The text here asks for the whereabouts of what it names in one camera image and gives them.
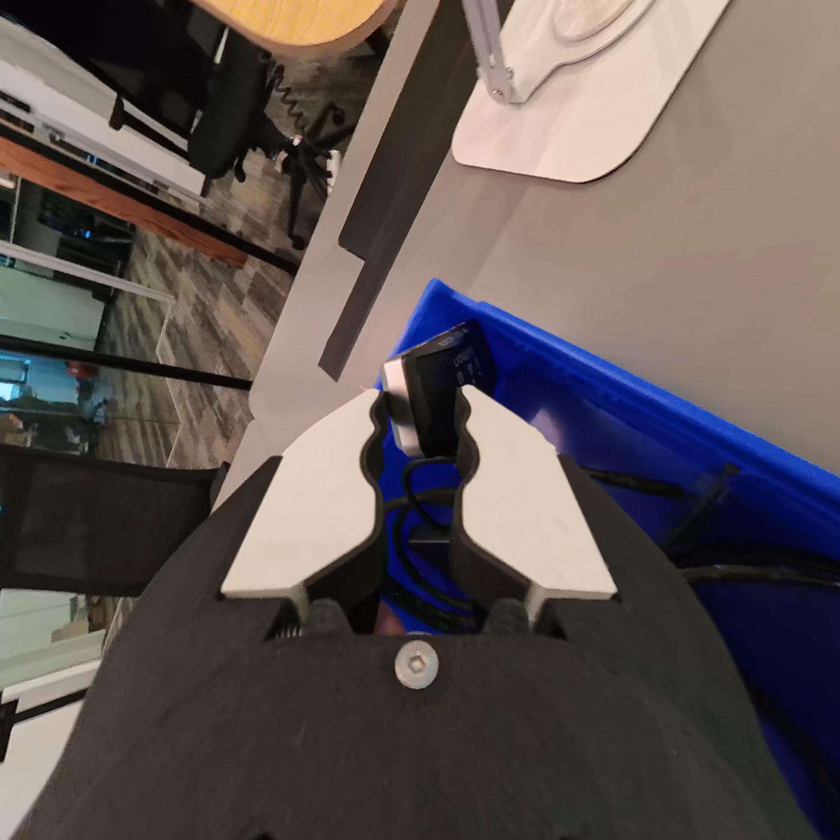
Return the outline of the wooden beam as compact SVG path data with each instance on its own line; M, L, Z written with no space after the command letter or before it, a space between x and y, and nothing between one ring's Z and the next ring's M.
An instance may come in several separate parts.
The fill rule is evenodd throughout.
M241 269L248 259L241 249L198 231L148 204L97 182L89 175L31 150L5 136L1 139L2 167L51 192L88 205L155 235L174 240L207 258Z

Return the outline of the blue plastic bin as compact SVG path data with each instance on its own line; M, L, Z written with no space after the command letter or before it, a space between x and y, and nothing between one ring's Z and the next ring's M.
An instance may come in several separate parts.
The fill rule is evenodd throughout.
M551 332L431 280L392 355L477 319L497 365L493 396L597 473L662 482L602 486L682 568L784 565L838 573L838 477ZM757 706L795 799L838 838L838 593L691 584Z

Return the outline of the black adapter with thin cable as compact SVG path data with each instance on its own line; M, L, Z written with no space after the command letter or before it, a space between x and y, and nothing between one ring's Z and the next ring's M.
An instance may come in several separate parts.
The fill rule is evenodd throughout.
M424 577L409 556L404 529L414 514L431 532L433 544L448 551L449 525L437 520L429 508L452 506L455 490L436 487L417 492L413 474L427 466L455 464L456 393L463 385L474 385L491 394L496 382L497 365L476 318L397 353L381 370L395 445L407 458L401 473L402 494L386 502L385 513L392 517L390 540L395 563L410 583L388 574L383 595L421 624L444 633L474 633L476 609L463 595L449 594Z

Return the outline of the black mesh chair back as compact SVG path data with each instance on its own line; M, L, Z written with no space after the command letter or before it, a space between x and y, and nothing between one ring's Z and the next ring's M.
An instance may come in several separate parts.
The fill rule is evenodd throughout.
M2 589L139 596L211 514L228 470L2 445Z

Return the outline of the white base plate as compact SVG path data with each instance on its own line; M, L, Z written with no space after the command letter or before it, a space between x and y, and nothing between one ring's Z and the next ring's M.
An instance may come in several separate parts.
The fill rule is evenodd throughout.
M476 75L451 152L461 165L574 185L629 160L649 135L729 1L655 1L631 31L552 73L519 105Z

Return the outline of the black tripod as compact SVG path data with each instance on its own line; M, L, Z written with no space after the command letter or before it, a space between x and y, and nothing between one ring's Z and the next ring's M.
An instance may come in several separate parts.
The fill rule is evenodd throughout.
M301 199L307 186L325 201L337 174L335 156L338 145L354 131L347 123L345 110L333 101L327 101L313 120L301 109L291 85L285 82L285 67L279 63L272 70L273 93L285 111L287 136L280 152L279 169L289 179L287 206L287 236L291 246L302 251L307 240L298 232Z

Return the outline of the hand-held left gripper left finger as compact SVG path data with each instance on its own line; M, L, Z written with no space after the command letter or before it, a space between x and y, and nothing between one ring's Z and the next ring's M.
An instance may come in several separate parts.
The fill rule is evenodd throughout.
M367 389L282 453L220 588L229 601L321 599L352 613L384 579L384 393Z

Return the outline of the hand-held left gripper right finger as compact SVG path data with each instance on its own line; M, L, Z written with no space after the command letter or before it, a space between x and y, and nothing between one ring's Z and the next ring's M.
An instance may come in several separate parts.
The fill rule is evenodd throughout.
M618 588L559 454L473 385L455 395L460 482L450 526L456 584L489 613L513 600L536 623L546 602L608 602Z

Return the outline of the black office chair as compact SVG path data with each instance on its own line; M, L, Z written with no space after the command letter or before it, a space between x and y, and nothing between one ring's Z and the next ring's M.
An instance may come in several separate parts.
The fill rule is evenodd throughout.
M275 69L273 60L249 42L237 39L227 44L187 144L190 166L208 181L233 172L243 182L249 152L260 151L275 160L281 151L282 134L266 114Z

